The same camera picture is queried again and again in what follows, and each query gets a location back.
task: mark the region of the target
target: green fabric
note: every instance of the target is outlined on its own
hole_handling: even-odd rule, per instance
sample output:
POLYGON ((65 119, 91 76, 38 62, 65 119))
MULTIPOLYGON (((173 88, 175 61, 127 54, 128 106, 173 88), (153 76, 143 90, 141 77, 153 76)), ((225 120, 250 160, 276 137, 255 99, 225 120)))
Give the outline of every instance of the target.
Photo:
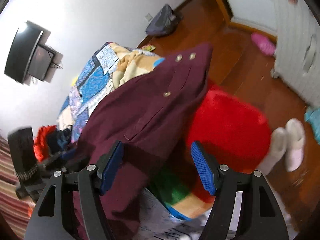
POLYGON ((190 190, 164 165, 152 179, 148 190, 164 205, 174 205, 190 194, 190 190))

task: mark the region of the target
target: cabinet handle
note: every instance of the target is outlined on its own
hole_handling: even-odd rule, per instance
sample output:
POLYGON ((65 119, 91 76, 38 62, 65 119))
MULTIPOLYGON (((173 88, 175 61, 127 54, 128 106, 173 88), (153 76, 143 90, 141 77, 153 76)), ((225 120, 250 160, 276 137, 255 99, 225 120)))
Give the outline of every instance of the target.
POLYGON ((317 45, 316 36, 312 35, 310 46, 307 48, 306 55, 304 57, 303 70, 305 73, 309 72, 313 64, 313 61, 315 60, 316 49, 317 49, 316 45, 317 45))

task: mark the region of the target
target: blue gripper pad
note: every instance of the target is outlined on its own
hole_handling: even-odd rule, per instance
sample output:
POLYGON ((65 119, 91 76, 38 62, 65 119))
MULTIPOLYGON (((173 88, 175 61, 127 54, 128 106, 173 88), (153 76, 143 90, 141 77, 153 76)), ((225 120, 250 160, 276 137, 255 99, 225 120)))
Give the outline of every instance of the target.
POLYGON ((200 148, 197 142, 193 142, 191 144, 191 156, 198 170, 202 185, 204 189, 208 191, 211 196, 213 196, 216 193, 214 174, 206 162, 202 151, 203 150, 200 148))
POLYGON ((112 183, 116 177, 116 173, 121 164, 124 151, 124 144, 121 141, 116 141, 110 152, 107 154, 107 165, 102 172, 100 193, 104 195, 111 189, 112 183))

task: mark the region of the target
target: gray bag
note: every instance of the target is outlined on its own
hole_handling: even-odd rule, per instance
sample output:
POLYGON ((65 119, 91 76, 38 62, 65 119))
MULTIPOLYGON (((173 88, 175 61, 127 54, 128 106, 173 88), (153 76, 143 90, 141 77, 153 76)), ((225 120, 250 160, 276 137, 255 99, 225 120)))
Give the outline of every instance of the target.
POLYGON ((149 36, 164 36, 171 34, 182 19, 166 4, 160 12, 153 18, 146 28, 146 34, 149 36))

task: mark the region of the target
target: white wall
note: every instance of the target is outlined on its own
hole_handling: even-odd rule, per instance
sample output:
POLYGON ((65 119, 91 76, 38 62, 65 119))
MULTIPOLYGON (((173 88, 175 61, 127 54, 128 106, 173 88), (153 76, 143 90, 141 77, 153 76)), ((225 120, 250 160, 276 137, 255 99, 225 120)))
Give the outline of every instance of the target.
POLYGON ((271 0, 228 0, 235 21, 276 33, 276 14, 271 0))
POLYGON ((0 14, 0 134, 31 125, 55 124, 72 82, 92 54, 106 41, 136 47, 144 38, 147 13, 154 16, 165 3, 184 0, 10 0, 0 14), (4 75, 19 24, 30 20, 49 30, 46 45, 63 54, 63 69, 51 83, 22 85, 4 75))

